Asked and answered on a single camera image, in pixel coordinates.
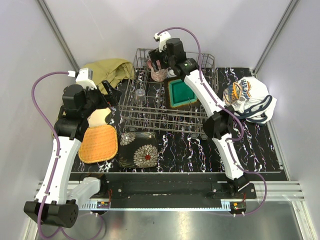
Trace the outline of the pink skull pattern mug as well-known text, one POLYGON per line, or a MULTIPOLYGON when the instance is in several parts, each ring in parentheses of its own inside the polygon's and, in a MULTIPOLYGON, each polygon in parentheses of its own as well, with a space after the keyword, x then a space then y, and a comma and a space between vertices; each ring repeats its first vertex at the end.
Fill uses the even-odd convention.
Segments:
POLYGON ((168 69, 162 68, 158 60, 156 61, 156 65, 158 66, 158 71, 154 70, 150 59, 147 61, 147 66, 150 69, 150 77, 155 82, 163 82, 167 78, 168 69))

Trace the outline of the clear drinking glass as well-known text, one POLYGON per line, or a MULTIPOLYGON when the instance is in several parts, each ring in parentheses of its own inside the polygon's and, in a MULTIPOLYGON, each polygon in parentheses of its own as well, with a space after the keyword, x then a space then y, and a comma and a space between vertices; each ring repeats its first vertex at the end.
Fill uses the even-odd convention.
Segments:
POLYGON ((139 88, 134 93, 134 104, 138 107, 142 107, 146 104, 146 92, 144 89, 139 88))

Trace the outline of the teal square ceramic dish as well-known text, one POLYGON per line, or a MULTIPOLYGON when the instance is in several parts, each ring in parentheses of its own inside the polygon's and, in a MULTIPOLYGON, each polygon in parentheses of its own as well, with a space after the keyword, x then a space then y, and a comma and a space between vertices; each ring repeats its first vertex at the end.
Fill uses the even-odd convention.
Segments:
POLYGON ((201 105, 196 94, 179 77, 164 81, 164 97, 165 106, 169 110, 191 111, 201 105))

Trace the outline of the red patterned bowl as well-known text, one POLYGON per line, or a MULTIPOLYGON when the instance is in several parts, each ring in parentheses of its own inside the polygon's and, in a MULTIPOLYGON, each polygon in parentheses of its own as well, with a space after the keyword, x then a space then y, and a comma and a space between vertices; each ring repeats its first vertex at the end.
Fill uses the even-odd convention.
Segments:
POLYGON ((175 75, 175 73, 174 73, 174 71, 172 69, 168 70, 167 77, 168 78, 176 77, 176 75, 175 75))

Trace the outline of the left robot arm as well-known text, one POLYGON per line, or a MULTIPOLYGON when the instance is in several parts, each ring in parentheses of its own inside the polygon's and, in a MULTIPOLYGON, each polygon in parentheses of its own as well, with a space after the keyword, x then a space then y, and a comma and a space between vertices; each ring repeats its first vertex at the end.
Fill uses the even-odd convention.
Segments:
POLYGON ((79 208, 90 197, 103 198, 108 193, 107 180, 100 174, 85 177, 70 194, 67 193, 75 157, 87 130, 92 129, 88 118, 94 111, 117 103, 112 99, 115 89, 108 81, 102 81, 107 94, 90 84, 87 80, 84 85, 67 86, 62 96, 65 115, 49 125, 54 140, 47 172, 35 200, 27 201, 23 208, 39 228, 42 225, 71 228, 79 208))

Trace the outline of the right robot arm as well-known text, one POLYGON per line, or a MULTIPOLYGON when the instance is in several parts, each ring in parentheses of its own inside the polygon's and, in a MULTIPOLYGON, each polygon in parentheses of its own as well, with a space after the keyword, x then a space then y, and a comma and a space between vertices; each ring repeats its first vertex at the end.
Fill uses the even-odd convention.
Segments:
POLYGON ((152 68, 155 71, 172 69, 195 93, 207 114, 203 130, 213 140, 223 162, 228 195, 239 198, 244 194, 249 180, 241 167, 232 140, 231 130, 236 119, 233 107, 224 105, 205 79, 197 61, 187 57, 179 38, 173 38, 168 32, 164 32, 155 34, 154 39, 159 46, 149 52, 152 68))

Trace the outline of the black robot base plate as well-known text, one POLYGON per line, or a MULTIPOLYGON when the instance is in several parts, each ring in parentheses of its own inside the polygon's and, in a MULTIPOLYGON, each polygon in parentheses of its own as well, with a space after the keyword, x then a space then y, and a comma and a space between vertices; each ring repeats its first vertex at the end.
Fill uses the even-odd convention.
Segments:
POLYGON ((236 190, 223 173, 106 173, 92 196, 113 210, 223 210, 226 201, 257 198, 253 183, 236 190))

